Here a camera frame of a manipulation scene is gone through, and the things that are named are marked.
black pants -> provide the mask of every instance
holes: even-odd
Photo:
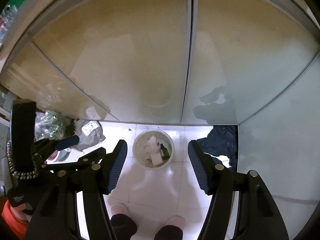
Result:
[[[124,214],[116,214],[111,218],[111,225],[118,240],[130,240],[137,230],[137,224]],[[154,240],[182,240],[182,230],[176,226],[162,227]]]

cabinet door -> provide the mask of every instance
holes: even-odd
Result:
[[[120,121],[179,123],[187,37],[187,0],[89,0],[34,43]]]
[[[318,44],[263,0],[198,0],[182,122],[237,124],[272,100]]]
[[[30,45],[16,57],[1,83],[20,98],[36,101],[42,110],[52,109],[73,118],[115,120],[47,65]]]

metal screw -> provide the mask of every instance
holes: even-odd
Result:
[[[215,165],[215,168],[218,170],[218,171],[222,171],[224,169],[224,166],[222,164],[216,164]]]
[[[252,176],[252,177],[257,177],[258,176],[258,173],[256,171],[250,171],[249,174]]]
[[[92,168],[94,171],[96,171],[96,170],[100,169],[101,166],[100,166],[100,164],[97,163],[97,164],[92,165],[91,168]]]
[[[58,176],[59,176],[59,177],[63,177],[65,174],[66,174],[66,171],[65,171],[65,170],[62,170],[62,171],[59,171],[59,172],[58,172]]]

red-orange fabric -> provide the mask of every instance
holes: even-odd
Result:
[[[4,221],[7,223],[12,232],[20,239],[23,240],[27,231],[28,222],[18,219],[10,209],[10,203],[7,202],[4,205],[2,211],[2,217]]]

white bucket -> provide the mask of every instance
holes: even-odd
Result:
[[[137,149],[141,149],[141,144],[146,144],[147,141],[150,139],[151,136],[156,137],[157,139],[162,139],[165,142],[168,143],[168,152],[170,155],[170,158],[167,161],[164,161],[157,167],[148,167],[145,163],[145,160],[142,158],[142,154],[137,152]],[[132,148],[133,156],[137,160],[137,162],[144,167],[147,170],[156,170],[156,169],[161,169],[169,164],[169,162],[172,160],[173,155],[174,155],[174,144],[170,136],[165,133],[164,131],[161,130],[145,130],[142,133],[140,133],[136,139],[134,140],[133,143],[133,148]]]

